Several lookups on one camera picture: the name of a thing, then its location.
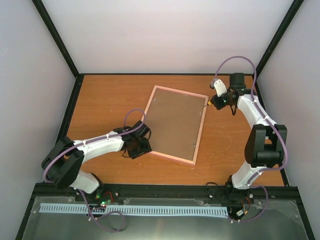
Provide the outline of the pink picture frame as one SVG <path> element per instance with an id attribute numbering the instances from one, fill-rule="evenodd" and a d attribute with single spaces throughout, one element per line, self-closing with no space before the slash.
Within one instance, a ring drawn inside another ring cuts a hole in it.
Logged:
<path id="1" fill-rule="evenodd" d="M 195 165 L 208 96 L 155 85 L 142 119 L 151 130 L 151 154 Z"/>

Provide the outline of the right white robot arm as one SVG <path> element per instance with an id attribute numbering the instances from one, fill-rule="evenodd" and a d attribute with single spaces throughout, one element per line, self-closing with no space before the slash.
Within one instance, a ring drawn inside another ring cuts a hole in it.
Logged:
<path id="1" fill-rule="evenodd" d="M 287 161 L 287 128 L 272 120 L 260 104 L 253 89 L 245 85 L 242 73 L 229 76 L 229 86 L 215 78 L 210 88 L 216 94 L 208 102 L 217 110 L 230 107 L 231 113 L 245 116 L 250 134 L 244 148 L 244 163 L 225 183 L 225 199 L 236 203 L 248 197 L 252 183 L 265 171 L 283 167 Z"/>

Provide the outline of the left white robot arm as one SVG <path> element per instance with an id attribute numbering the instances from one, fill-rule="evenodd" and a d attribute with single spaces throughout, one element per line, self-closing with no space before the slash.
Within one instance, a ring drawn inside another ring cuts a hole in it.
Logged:
<path id="1" fill-rule="evenodd" d="M 90 139 L 73 141 L 63 137 L 41 164 L 43 180 L 53 183 L 59 190 L 68 187 L 81 190 L 92 201 L 99 201 L 104 195 L 102 181 L 95 174 L 81 170 L 81 166 L 91 159 L 115 152 L 123 152 L 123 157 L 136 159 L 152 151 L 151 135 L 150 128 L 139 120 L 132 127 L 115 128 Z"/>

